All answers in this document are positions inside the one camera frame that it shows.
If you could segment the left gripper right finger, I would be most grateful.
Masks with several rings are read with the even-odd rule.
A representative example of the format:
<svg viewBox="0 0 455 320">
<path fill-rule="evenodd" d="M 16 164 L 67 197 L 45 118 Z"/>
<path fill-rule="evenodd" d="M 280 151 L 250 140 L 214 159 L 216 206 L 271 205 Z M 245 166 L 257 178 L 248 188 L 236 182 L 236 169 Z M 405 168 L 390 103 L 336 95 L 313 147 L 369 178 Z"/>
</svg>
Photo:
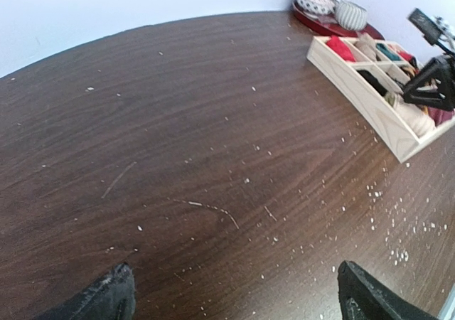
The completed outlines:
<svg viewBox="0 0 455 320">
<path fill-rule="evenodd" d="M 338 300 L 343 319 L 433 319 L 406 302 L 354 261 L 338 268 Z"/>
</svg>

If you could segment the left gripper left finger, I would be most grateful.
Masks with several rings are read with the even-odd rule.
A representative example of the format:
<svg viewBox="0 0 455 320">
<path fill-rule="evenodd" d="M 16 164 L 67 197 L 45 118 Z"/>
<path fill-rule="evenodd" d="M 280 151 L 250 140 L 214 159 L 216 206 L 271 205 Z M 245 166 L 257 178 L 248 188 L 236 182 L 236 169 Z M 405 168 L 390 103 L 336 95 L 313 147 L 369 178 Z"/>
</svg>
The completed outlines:
<svg viewBox="0 0 455 320">
<path fill-rule="evenodd" d="M 82 291 L 36 319 L 132 319 L 136 310 L 135 281 L 126 263 L 113 267 Z"/>
</svg>

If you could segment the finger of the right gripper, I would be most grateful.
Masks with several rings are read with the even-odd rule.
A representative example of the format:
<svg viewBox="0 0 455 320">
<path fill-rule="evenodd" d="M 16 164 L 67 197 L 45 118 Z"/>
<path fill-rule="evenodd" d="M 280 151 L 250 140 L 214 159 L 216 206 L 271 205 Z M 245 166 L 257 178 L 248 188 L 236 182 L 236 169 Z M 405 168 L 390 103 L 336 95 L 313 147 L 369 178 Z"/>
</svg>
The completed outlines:
<svg viewBox="0 0 455 320">
<path fill-rule="evenodd" d="M 432 58 L 402 91 L 408 104 L 454 110 L 454 58 Z"/>
</svg>

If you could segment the beige striped long sock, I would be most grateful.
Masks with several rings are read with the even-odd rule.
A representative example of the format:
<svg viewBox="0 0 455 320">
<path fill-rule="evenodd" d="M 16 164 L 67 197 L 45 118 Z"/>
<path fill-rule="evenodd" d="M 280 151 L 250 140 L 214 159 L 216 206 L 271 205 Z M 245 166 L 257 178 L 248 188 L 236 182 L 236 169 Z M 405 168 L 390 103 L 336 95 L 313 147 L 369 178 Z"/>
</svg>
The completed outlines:
<svg viewBox="0 0 455 320">
<path fill-rule="evenodd" d="M 387 92 L 384 99 L 418 137 L 436 129 L 435 122 L 429 115 L 416 105 L 404 102 L 400 94 Z"/>
</svg>

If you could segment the black sock white stripes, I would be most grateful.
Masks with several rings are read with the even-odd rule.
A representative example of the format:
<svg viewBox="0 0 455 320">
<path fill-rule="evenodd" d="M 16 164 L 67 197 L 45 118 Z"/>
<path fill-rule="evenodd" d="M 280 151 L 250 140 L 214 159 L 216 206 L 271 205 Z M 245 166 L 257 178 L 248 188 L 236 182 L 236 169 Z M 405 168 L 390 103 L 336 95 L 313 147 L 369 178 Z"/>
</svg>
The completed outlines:
<svg viewBox="0 0 455 320">
<path fill-rule="evenodd" d="M 371 72 L 367 70 L 358 70 L 358 74 L 361 75 L 378 92 L 381 97 L 386 96 L 387 89 Z"/>
</svg>

